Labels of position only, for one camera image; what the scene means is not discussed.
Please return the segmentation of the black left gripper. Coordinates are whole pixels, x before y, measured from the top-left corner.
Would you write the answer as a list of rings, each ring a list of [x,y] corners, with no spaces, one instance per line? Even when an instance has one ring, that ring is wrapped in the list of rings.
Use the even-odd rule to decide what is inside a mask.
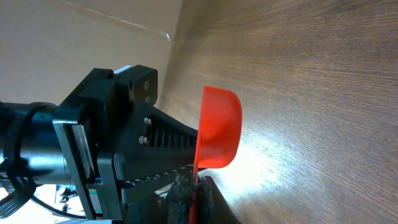
[[[147,198],[178,175],[192,176],[189,164],[120,180],[118,187],[114,136],[137,102],[151,104],[143,104],[143,154],[195,154],[198,131],[152,106],[157,88],[154,68],[94,68],[55,110],[52,123],[87,219],[122,220],[123,203]]]

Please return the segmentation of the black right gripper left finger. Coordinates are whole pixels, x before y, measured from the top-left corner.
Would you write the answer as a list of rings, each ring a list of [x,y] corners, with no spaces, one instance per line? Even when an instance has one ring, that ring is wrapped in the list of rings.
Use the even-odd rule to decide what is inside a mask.
[[[178,175],[175,182],[147,198],[127,204],[124,223],[188,223],[196,185],[192,176]]]

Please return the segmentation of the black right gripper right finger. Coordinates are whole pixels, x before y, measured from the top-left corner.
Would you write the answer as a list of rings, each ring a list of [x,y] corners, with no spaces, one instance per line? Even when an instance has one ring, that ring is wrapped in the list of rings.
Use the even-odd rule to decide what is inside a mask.
[[[210,176],[199,179],[196,202],[196,223],[241,224]]]

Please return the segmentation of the red plastic measuring scoop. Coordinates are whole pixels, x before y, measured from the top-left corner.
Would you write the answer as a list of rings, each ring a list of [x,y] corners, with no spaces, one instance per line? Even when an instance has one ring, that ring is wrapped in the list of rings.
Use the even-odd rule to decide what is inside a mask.
[[[193,180],[199,185],[200,169],[219,169],[235,158],[241,137],[241,102],[232,91],[205,86],[198,125]],[[196,223],[197,189],[190,207],[189,224]]]

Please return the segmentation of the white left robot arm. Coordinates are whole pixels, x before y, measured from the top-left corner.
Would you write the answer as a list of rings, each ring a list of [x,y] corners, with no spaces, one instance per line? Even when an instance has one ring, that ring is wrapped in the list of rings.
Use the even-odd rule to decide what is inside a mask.
[[[44,184],[75,186],[87,220],[123,220],[193,164],[198,132],[155,107],[158,72],[93,69],[59,105],[1,103],[1,217]]]

